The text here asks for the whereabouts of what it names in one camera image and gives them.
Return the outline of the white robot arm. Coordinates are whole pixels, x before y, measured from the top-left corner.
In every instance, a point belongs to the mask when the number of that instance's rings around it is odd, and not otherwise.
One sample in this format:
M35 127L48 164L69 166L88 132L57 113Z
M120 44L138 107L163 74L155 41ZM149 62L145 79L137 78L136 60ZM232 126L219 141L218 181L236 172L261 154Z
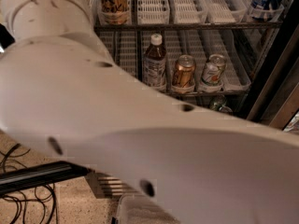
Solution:
M118 67L86 0L1 0L0 129L145 193L183 224L299 224L299 138Z

